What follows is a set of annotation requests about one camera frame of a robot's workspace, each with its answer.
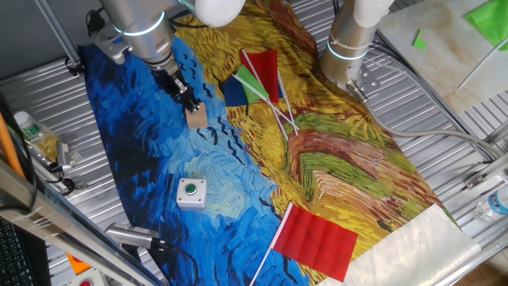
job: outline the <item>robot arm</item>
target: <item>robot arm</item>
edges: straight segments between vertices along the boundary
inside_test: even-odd
[[[342,90],[360,77],[361,65],[377,25],[394,0],[345,0],[328,37],[321,69]]]
[[[173,32],[164,11],[184,4],[210,26],[231,22],[245,0],[100,0],[122,41],[111,42],[101,31],[90,36],[116,64],[123,64],[127,49],[152,70],[160,89],[192,114],[199,109],[194,91],[186,83],[172,51]]]

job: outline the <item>white sheet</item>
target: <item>white sheet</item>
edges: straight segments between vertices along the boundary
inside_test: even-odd
[[[481,250],[436,204],[354,260],[344,283],[318,286],[434,285]]]

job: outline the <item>brushstroke pattern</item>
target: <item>brushstroke pattern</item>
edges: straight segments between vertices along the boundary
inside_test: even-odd
[[[88,95],[130,222],[197,257],[200,284],[248,284],[290,201],[357,232],[353,259],[430,204],[442,206],[389,134],[321,74],[314,39],[282,0],[251,0],[226,27],[181,28],[177,36],[183,41],[175,39],[175,56],[206,104],[207,129],[187,129],[182,107],[159,91],[137,58],[127,56],[118,67],[96,48],[85,49],[84,58]],[[240,67],[242,48],[277,49],[292,106],[278,108],[294,115],[298,136],[286,124],[285,141],[264,104],[225,109],[220,86]],[[181,177],[208,180],[205,212],[179,211]],[[193,280],[182,257],[160,264],[175,284]],[[323,279],[272,252],[257,284]]]
[[[95,47],[82,50],[88,95],[118,193],[134,226],[157,230],[196,258],[200,285],[246,285],[279,225],[266,203],[277,186],[245,151],[194,52],[178,38],[173,49],[186,79],[195,70],[190,85],[206,104],[208,129],[187,128],[182,106],[159,90],[140,59],[127,55],[117,66]],[[179,210],[175,197],[183,177],[206,178],[206,211]],[[156,259],[173,284],[192,283],[185,257]],[[280,254],[271,254],[266,265],[258,284],[309,283],[298,264]]]
[[[287,117],[293,114],[298,135],[279,118],[286,141],[265,104],[227,107],[229,122],[242,130],[253,161],[278,186],[271,194],[277,213],[293,202],[357,232],[355,259],[431,204],[443,207],[390,134],[323,76],[314,39],[282,0],[251,0],[225,27],[181,29],[177,35],[197,52],[206,81],[217,85],[241,66],[241,49],[277,50],[291,110],[284,102],[277,108]],[[324,278],[300,267],[311,284]]]

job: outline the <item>white flag pole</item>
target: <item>white flag pole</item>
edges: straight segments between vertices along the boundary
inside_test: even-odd
[[[251,59],[247,55],[247,52],[245,51],[245,49],[242,49],[241,51],[244,53],[245,59],[247,60],[248,65],[251,67],[252,72],[254,73],[254,76],[256,77],[257,81],[260,82],[261,87],[264,88],[263,83],[261,83],[260,77],[257,75],[257,71],[254,68],[254,65],[252,65]],[[275,110],[274,110],[275,107],[274,106],[270,106],[270,107],[271,107],[271,112],[273,112],[273,116],[275,116],[275,119],[277,119],[277,123],[279,124],[280,130],[283,132],[284,138],[286,138],[286,141],[287,141],[288,139],[287,139],[286,130],[284,130],[284,126],[280,122],[279,116],[277,116],[277,114],[275,114]]]
[[[235,79],[237,79],[239,82],[241,82],[241,84],[245,85],[249,90],[251,90],[252,92],[254,92],[255,95],[257,95],[261,100],[263,100],[264,102],[266,102],[269,106],[275,108],[273,106],[273,104],[271,104],[271,102],[269,100],[267,100],[264,95],[262,95],[258,90],[256,90],[254,87],[252,87],[250,84],[248,84],[246,81],[244,81],[240,76],[238,75],[233,75],[233,77]],[[293,128],[295,128],[296,130],[300,130],[288,117],[286,117],[286,115],[284,115],[282,112],[280,112],[280,110],[276,109],[275,108],[275,111],[280,115],[282,116],[282,118],[286,119],[287,122],[289,122],[289,124],[291,124],[293,126]]]
[[[260,274],[261,269],[263,268],[264,262],[267,260],[268,254],[270,253],[270,250],[272,250],[275,246],[275,243],[277,242],[277,239],[279,239],[280,233],[283,231],[284,225],[286,224],[287,217],[289,217],[289,214],[291,213],[291,209],[293,208],[293,203],[289,203],[287,206],[286,214],[284,214],[282,222],[280,222],[280,226],[277,229],[277,232],[275,232],[275,236],[271,240],[270,247],[268,247],[267,252],[264,254],[263,260],[261,261],[260,267],[257,268],[256,274],[254,274],[254,277],[251,280],[251,283],[248,286],[253,286],[254,282],[256,281],[257,276]]]
[[[286,100],[287,111],[289,112],[289,116],[291,117],[291,121],[294,123],[293,119],[293,111],[291,110],[291,106],[289,105],[289,100],[287,99],[286,90],[284,89],[283,80],[280,77],[279,69],[277,68],[277,80],[279,81],[280,90],[283,92],[284,100]],[[294,130],[294,135],[298,135],[298,131]]]
[[[260,274],[261,269],[263,268],[264,262],[267,260],[268,254],[270,253],[271,248],[268,248],[267,252],[264,254],[263,260],[261,261],[260,267],[257,268],[256,274],[254,274],[254,277],[251,280],[251,283],[248,286],[253,286],[254,282],[256,281],[257,276]]]

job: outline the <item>plastic bottle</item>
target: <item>plastic bottle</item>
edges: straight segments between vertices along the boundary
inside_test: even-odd
[[[49,160],[56,161],[58,137],[44,124],[33,120],[30,114],[20,111],[14,115],[16,123],[26,136]]]
[[[476,216],[487,221],[508,215],[508,187],[497,190],[476,206]]]

